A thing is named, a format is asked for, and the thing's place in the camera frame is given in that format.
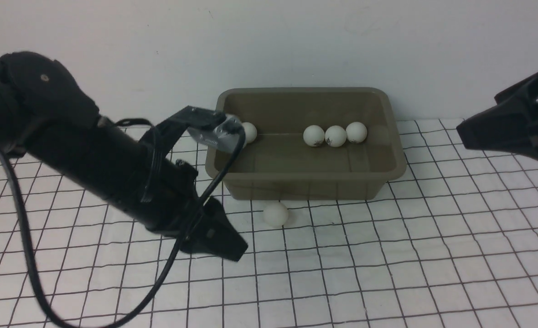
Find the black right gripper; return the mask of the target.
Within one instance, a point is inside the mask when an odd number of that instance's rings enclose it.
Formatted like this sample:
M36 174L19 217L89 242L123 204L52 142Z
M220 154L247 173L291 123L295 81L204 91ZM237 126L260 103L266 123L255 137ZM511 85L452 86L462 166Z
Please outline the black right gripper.
M509 152L538 161L538 72L494 99L495 106L457 126L464 147Z

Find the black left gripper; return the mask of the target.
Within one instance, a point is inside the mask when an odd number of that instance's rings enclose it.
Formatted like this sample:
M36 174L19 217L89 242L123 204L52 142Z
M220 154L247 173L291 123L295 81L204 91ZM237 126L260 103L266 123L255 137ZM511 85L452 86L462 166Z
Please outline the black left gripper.
M196 190L198 171L190 164L165 159L159 175L159 232L182 240L185 253L239 261L248 249L221 203L203 199Z

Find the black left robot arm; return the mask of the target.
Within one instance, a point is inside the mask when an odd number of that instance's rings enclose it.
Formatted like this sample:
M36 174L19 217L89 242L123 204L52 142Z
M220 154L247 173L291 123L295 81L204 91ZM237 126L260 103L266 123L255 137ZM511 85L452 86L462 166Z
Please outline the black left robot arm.
M21 51L0 57L0 148L9 158L29 154L152 233L178 237L184 253L238 261L248 248L217 199L200 204L198 172L166 156L185 131L199 143L234 151L240 124L219 111L188 106L151 127L140 140L98 106L57 60Z

